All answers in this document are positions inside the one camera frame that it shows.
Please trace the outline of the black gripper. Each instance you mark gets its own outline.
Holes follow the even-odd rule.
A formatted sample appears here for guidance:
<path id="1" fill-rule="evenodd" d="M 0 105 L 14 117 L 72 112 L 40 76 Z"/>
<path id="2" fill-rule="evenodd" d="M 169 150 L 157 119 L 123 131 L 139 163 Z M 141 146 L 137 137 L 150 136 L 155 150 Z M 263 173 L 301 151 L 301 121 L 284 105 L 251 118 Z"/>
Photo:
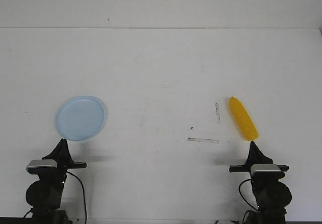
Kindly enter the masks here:
<path id="1" fill-rule="evenodd" d="M 86 162 L 75 162 L 70 155 L 66 139 L 61 139 L 52 151 L 51 155 L 42 158 L 51 161 L 52 165 L 45 167 L 42 171 L 43 176 L 64 176 L 69 169 L 85 169 Z"/>
<path id="2" fill-rule="evenodd" d="M 289 170 L 287 165 L 276 165 L 265 156 L 254 141 L 250 142 L 248 161 L 242 165 L 230 165 L 230 173 L 249 173 L 252 178 L 283 178 Z"/>

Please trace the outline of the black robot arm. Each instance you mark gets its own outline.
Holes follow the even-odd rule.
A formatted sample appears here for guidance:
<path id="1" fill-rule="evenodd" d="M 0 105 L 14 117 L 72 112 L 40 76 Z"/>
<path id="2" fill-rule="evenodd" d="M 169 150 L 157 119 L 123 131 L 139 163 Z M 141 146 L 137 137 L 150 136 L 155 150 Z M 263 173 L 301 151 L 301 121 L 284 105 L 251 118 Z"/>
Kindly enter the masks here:
<path id="1" fill-rule="evenodd" d="M 248 157 L 242 165 L 229 166 L 229 172 L 247 172 L 250 178 L 242 181 L 238 186 L 238 192 L 243 200 L 246 200 L 241 192 L 241 187 L 249 181 L 252 193 L 256 200 L 256 206 L 246 201 L 251 209 L 243 216 L 242 223 L 286 223 L 285 207 L 290 204 L 292 195 L 290 189 L 280 179 L 285 177 L 289 170 L 287 165 L 276 165 L 273 160 L 265 156 L 254 141 L 250 142 Z"/>
<path id="2" fill-rule="evenodd" d="M 26 171 L 37 175 L 39 180 L 26 191 L 26 202 L 31 206 L 32 223 L 73 223 L 65 210 L 60 209 L 67 175 L 76 178 L 82 188 L 85 223 L 88 220 L 85 187 L 81 179 L 69 169 L 84 169 L 85 162 L 75 162 L 69 152 L 67 140 L 62 138 L 54 150 L 45 157 L 31 160 Z"/>

